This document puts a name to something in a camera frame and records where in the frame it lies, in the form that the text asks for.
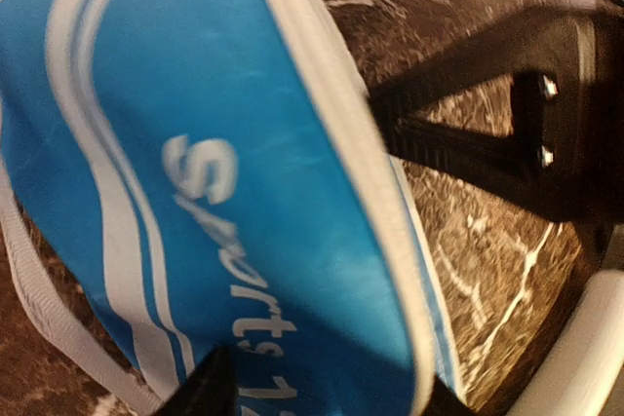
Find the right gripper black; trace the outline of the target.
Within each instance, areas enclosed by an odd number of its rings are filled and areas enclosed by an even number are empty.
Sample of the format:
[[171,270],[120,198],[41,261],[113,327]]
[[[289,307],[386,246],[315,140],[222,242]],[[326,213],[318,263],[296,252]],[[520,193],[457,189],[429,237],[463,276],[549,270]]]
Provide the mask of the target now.
[[623,0],[590,15],[530,8],[376,86],[389,152],[553,221],[584,213],[579,117],[590,91],[589,195],[604,269],[623,268]]

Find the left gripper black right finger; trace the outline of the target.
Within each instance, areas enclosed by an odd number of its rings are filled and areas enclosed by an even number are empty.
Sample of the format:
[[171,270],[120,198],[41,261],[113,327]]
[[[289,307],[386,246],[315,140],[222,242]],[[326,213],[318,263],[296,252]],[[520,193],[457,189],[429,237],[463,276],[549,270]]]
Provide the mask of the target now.
[[473,416],[473,411],[436,376],[428,402],[428,416]]

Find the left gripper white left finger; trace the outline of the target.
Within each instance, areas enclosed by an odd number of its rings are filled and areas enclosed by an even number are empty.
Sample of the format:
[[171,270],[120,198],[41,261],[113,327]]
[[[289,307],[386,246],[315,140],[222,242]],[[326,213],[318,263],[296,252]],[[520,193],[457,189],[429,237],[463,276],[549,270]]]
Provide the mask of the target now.
[[215,347],[155,416],[234,416],[237,382],[227,347]]

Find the blue racket cover bag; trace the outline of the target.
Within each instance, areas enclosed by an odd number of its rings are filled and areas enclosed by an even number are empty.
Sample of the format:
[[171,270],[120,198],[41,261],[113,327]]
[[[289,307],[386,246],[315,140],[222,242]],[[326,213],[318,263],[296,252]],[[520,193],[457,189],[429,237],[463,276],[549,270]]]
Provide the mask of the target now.
[[38,331],[145,415],[465,394],[399,159],[323,0],[1,0],[1,226]]

